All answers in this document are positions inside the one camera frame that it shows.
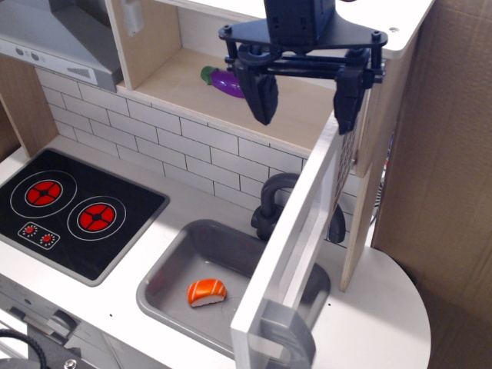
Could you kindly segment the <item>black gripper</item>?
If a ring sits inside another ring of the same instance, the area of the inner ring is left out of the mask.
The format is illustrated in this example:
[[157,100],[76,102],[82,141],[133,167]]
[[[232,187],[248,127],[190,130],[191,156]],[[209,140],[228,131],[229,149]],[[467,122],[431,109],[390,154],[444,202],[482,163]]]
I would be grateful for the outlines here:
[[385,76],[387,34],[342,18],[333,1],[266,1],[264,8],[264,19],[218,32],[254,118],[269,125],[274,117],[275,75],[334,79],[338,132],[353,131],[366,90]]

